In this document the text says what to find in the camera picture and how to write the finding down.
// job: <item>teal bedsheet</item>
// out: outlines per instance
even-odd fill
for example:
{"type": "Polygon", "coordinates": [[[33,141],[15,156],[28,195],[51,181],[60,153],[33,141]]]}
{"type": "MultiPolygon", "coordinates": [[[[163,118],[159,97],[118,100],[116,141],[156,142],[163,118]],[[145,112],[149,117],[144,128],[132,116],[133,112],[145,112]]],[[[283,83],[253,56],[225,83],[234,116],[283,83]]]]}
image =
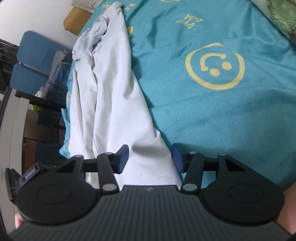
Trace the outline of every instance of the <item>teal bedsheet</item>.
{"type": "Polygon", "coordinates": [[[121,2],[132,69],[168,147],[226,152],[283,189],[295,181],[296,46],[249,0],[121,2]]]}

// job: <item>gray cloth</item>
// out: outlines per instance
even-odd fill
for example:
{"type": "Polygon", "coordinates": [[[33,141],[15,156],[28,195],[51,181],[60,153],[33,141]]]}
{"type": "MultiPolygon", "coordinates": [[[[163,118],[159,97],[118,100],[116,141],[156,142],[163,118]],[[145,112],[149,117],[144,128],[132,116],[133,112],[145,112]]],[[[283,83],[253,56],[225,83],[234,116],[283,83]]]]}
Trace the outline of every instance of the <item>gray cloth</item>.
{"type": "Polygon", "coordinates": [[[48,94],[48,91],[49,91],[49,88],[51,86],[50,83],[52,83],[52,79],[57,71],[57,68],[59,67],[59,64],[61,61],[65,61],[65,60],[69,60],[70,62],[72,62],[72,59],[69,57],[69,53],[67,53],[66,51],[57,51],[54,55],[54,59],[52,61],[52,69],[49,73],[49,77],[48,77],[48,80],[45,84],[45,87],[44,87],[44,90],[43,90],[43,95],[42,95],[42,98],[46,98],[47,94],[48,94]]]}
{"type": "Polygon", "coordinates": [[[82,8],[86,11],[94,13],[95,8],[102,2],[103,0],[73,0],[72,6],[82,8]]]}
{"type": "MultiPolygon", "coordinates": [[[[51,81],[46,99],[58,104],[65,104],[67,95],[67,80],[70,74],[71,64],[60,62],[59,67],[51,81]]],[[[37,124],[53,128],[61,118],[61,113],[42,108],[38,113],[37,124]]]]}

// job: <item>plush toy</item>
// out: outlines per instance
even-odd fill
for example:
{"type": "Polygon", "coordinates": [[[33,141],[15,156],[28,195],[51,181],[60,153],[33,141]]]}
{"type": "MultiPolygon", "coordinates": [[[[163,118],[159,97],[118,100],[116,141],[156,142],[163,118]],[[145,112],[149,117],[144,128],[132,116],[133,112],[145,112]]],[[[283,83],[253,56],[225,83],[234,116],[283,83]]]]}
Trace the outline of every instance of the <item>plush toy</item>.
{"type": "Polygon", "coordinates": [[[296,0],[251,0],[291,42],[296,43],[296,0]]]}
{"type": "MultiPolygon", "coordinates": [[[[43,87],[40,88],[40,90],[35,94],[36,97],[42,98],[43,96],[43,87]]],[[[37,105],[32,105],[32,110],[38,113],[41,110],[41,107],[37,105]]]]}

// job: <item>desk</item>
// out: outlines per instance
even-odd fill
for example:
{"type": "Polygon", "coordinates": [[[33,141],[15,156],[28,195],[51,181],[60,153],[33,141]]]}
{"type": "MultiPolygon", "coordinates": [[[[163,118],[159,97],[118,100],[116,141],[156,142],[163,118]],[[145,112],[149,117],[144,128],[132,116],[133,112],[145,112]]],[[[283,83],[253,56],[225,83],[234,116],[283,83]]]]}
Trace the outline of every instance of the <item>desk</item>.
{"type": "Polygon", "coordinates": [[[6,233],[15,229],[14,215],[18,210],[9,201],[4,173],[6,168],[22,173],[23,135],[29,104],[51,110],[60,110],[63,107],[10,87],[5,92],[0,107],[0,223],[6,233]]]}

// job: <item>yellow letter print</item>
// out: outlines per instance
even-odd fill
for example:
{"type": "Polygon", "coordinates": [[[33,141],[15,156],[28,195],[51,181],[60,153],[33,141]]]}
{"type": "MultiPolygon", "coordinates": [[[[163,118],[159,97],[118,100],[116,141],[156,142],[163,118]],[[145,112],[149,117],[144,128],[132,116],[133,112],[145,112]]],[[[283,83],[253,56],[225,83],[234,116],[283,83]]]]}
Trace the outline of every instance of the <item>yellow letter print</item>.
{"type": "Polygon", "coordinates": [[[194,19],[196,22],[203,21],[203,19],[201,19],[201,18],[196,18],[194,16],[191,16],[190,14],[187,14],[186,17],[183,18],[183,20],[178,20],[176,23],[182,23],[185,26],[187,26],[188,29],[191,29],[195,25],[195,23],[189,23],[192,19],[194,19]]]}
{"type": "Polygon", "coordinates": [[[131,3],[128,7],[126,7],[124,10],[129,11],[132,6],[135,6],[135,3],[131,3]]]}
{"type": "Polygon", "coordinates": [[[133,32],[133,26],[127,27],[126,28],[127,32],[128,32],[128,36],[131,36],[131,33],[133,32]]]}

